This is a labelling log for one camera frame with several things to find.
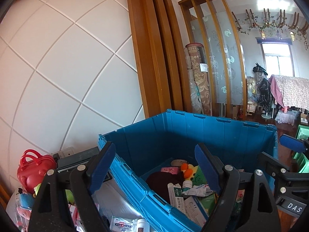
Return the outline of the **blue plush toy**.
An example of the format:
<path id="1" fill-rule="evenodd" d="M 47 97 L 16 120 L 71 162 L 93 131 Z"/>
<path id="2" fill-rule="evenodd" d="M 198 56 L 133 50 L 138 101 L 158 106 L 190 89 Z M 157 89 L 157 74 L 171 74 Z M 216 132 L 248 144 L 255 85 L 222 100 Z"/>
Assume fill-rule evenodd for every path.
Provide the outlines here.
<path id="1" fill-rule="evenodd" d="M 27 210 L 31 210 L 34 202 L 35 202 L 35 198 L 29 194 L 29 193 L 21 193 L 19 194 L 19 199 L 20 199 L 20 205 L 22 208 L 27 209 Z"/>

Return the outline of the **red plastic handbag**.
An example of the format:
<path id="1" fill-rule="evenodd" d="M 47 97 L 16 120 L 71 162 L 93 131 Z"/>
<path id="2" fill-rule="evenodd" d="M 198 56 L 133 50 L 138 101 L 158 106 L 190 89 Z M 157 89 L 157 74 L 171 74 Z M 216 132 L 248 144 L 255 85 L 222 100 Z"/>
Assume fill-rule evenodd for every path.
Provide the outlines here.
<path id="1" fill-rule="evenodd" d="M 20 158 L 17 169 L 17 178 L 24 189 L 34 194 L 34 188 L 43 181 L 50 169 L 56 169 L 57 163 L 49 155 L 41 155 L 33 149 L 27 149 Z"/>

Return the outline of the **dark green gift box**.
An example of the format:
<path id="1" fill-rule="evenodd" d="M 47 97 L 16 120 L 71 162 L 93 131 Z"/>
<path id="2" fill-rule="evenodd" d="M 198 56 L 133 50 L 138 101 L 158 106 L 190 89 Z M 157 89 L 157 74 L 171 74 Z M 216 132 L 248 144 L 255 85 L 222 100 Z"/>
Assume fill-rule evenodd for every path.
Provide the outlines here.
<path id="1" fill-rule="evenodd" d="M 66 189 L 71 190 L 71 173 L 78 168 L 83 168 L 82 180 L 89 192 L 93 194 L 103 182 L 112 178 L 109 170 L 115 155 L 114 144 L 108 142 L 103 148 L 94 147 L 59 159 L 57 162 L 59 181 L 64 184 Z"/>

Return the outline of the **floral cloth covered furniture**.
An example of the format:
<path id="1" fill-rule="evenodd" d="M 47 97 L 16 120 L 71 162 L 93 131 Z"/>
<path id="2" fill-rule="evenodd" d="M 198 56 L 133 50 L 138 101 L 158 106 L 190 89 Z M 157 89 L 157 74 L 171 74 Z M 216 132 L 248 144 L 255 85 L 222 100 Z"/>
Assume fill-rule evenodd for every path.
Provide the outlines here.
<path id="1" fill-rule="evenodd" d="M 308 110 L 308 79 L 271 75 L 268 81 L 272 96 L 280 106 Z"/>

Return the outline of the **standing fan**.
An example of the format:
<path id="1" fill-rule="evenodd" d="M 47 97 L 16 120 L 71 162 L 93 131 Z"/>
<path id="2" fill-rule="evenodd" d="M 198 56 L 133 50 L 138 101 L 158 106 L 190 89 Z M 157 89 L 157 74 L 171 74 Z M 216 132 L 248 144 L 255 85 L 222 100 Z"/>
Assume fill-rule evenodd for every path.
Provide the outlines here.
<path id="1" fill-rule="evenodd" d="M 261 114 L 263 119 L 271 119 L 270 114 L 272 109 L 273 97 L 270 90 L 270 83 L 267 79 L 268 73 L 266 70 L 256 63 L 255 67 L 252 69 L 255 74 L 256 87 L 257 87 L 257 103 L 258 106 L 262 107 L 264 113 Z"/>

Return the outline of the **white red medicine box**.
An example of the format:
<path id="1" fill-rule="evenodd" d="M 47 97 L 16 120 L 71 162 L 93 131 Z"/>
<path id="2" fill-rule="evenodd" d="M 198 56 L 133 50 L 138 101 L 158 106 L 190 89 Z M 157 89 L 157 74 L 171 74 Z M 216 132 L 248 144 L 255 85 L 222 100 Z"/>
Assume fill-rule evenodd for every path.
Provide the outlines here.
<path id="1" fill-rule="evenodd" d="M 113 216 L 110 222 L 110 231 L 113 232 L 135 231 L 134 220 Z"/>

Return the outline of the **orange yellow plush toy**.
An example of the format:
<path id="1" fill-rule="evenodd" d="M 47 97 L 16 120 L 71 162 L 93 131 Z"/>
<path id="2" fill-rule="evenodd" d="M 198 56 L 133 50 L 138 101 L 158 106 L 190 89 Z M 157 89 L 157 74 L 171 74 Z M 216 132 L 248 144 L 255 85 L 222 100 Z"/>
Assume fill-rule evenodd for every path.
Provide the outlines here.
<path id="1" fill-rule="evenodd" d="M 183 163 L 181 164 L 180 169 L 183 172 L 183 176 L 185 180 L 193 181 L 195 174 L 197 172 L 198 166 L 194 166 L 188 163 Z"/>

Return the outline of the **white toothpaste box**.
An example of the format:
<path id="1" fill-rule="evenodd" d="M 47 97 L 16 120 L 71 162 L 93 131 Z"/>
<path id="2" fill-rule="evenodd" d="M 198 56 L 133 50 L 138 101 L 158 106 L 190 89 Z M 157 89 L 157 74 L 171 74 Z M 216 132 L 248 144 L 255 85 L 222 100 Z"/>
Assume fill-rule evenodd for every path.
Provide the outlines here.
<path id="1" fill-rule="evenodd" d="M 169 183 L 168 192 L 169 192 L 170 205 L 175 207 L 184 215 L 186 215 L 185 203 L 184 198 L 182 196 L 181 186 L 179 184 Z"/>

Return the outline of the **white medicine bottle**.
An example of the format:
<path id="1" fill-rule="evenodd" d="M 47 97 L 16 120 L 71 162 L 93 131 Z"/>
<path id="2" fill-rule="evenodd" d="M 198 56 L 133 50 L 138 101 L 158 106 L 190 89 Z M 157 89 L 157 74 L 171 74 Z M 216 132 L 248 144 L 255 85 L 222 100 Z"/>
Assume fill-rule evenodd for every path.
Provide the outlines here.
<path id="1" fill-rule="evenodd" d="M 145 219 L 138 219 L 136 222 L 136 232 L 150 232 L 150 225 Z"/>

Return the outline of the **black plush item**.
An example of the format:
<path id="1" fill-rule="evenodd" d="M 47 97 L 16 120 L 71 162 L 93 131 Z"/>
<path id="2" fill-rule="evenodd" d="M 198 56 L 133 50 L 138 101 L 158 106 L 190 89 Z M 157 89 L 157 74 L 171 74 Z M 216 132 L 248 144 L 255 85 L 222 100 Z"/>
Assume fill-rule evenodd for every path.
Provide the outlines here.
<path id="1" fill-rule="evenodd" d="M 172 174 L 169 172 L 154 172 L 146 179 L 146 183 L 149 188 L 169 204 L 170 198 L 168 184 L 172 183 L 173 185 L 182 185 L 183 181 L 183 172 L 179 172 L 178 174 Z"/>

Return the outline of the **blue plastic storage crate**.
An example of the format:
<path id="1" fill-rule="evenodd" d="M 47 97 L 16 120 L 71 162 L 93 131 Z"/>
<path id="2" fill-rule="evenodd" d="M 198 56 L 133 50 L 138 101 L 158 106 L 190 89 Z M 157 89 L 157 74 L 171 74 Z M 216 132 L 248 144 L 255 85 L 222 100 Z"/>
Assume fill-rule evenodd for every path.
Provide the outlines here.
<path id="1" fill-rule="evenodd" d="M 99 136 L 100 148 L 107 142 L 116 147 L 110 166 L 116 183 L 155 231 L 201 230 L 146 184 L 150 174 L 169 166 L 172 160 L 183 159 L 195 165 L 197 144 L 205 144 L 224 164 L 250 173 L 258 167 L 258 154 L 266 152 L 278 157 L 278 133 L 274 125 L 171 109 Z"/>

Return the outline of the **rolled patterned carpet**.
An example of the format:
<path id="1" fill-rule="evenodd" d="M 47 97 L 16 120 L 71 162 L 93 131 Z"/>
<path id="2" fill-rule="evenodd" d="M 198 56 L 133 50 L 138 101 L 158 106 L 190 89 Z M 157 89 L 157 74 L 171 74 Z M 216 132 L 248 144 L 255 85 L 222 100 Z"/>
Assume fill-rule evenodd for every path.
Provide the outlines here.
<path id="1" fill-rule="evenodd" d="M 190 84 L 192 110 L 194 113 L 211 115 L 210 83 L 204 46 L 201 43 L 189 43 L 185 46 L 184 51 Z"/>

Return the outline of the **wooden glass partition screen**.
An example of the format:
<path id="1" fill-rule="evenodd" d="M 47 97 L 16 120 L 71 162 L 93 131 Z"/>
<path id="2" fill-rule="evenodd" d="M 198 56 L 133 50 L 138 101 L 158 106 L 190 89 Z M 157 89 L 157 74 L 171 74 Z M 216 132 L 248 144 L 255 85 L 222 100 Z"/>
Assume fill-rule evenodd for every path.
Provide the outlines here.
<path id="1" fill-rule="evenodd" d="M 244 54 L 227 0 L 181 0 L 189 43 L 204 46 L 211 116 L 246 120 L 248 106 Z"/>

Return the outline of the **white wall socket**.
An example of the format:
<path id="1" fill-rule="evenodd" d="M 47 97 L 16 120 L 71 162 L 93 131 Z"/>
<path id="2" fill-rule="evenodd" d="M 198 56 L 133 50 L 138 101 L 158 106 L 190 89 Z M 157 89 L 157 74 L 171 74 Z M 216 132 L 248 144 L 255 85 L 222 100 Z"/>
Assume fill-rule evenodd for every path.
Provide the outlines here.
<path id="1" fill-rule="evenodd" d="M 59 158 L 65 158 L 68 156 L 72 156 L 74 154 L 74 148 L 68 147 L 68 148 L 62 149 L 58 152 L 52 153 L 51 156 L 54 156 L 55 154 L 57 154 Z"/>

